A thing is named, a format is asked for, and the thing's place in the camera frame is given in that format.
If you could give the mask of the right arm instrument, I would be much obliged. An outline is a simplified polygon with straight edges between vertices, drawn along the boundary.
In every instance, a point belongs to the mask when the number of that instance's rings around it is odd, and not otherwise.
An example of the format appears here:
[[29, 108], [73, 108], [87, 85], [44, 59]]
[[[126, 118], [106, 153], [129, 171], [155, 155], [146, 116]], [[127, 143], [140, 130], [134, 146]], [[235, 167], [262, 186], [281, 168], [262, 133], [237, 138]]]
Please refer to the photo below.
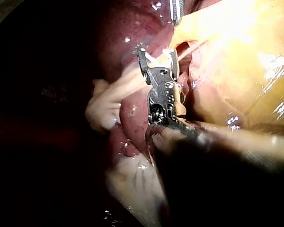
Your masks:
[[145, 81], [151, 86], [148, 93], [148, 123], [168, 126], [176, 121], [176, 82], [171, 70], [164, 67], [146, 67]]

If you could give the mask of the left arm instrument jaw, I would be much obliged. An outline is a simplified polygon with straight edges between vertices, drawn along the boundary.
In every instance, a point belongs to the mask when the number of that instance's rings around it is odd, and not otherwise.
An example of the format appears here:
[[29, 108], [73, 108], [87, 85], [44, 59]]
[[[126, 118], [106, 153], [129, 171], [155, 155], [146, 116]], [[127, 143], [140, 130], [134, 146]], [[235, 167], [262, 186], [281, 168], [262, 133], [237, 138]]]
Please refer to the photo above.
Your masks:
[[178, 26], [184, 15], [184, 0], [169, 0], [170, 21]]

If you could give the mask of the right arm instrument jaw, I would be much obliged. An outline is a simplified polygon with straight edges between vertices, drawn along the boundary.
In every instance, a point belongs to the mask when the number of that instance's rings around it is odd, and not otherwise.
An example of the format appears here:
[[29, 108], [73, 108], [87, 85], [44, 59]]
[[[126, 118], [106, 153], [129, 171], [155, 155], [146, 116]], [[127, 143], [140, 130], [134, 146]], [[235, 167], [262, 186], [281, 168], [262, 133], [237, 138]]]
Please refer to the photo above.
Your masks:
[[179, 63], [178, 63], [178, 53], [176, 49], [171, 48], [169, 50], [169, 55], [171, 57], [171, 75], [173, 80], [178, 80], [179, 77]]
[[146, 59], [146, 50], [144, 48], [139, 48], [137, 50], [137, 55], [141, 71], [146, 71], [148, 68], [148, 63]]

